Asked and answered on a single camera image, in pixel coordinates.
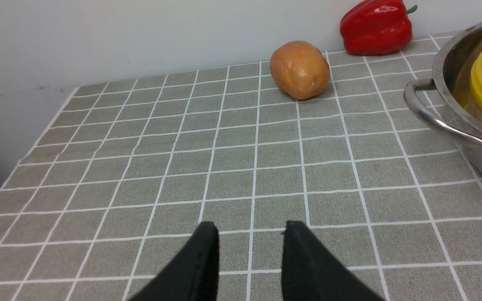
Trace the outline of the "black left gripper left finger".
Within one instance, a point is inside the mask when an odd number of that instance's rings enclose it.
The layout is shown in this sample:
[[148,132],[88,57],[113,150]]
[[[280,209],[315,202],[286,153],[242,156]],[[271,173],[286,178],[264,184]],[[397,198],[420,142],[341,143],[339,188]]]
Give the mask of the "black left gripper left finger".
[[218,229],[201,222],[182,249],[131,301],[216,301],[219,284]]

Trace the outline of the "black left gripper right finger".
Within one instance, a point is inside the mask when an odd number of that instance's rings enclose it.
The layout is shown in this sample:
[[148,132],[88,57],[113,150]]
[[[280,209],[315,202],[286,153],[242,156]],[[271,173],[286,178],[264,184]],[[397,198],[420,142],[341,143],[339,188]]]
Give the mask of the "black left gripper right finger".
[[282,252],[284,301],[382,301],[302,221],[286,223]]

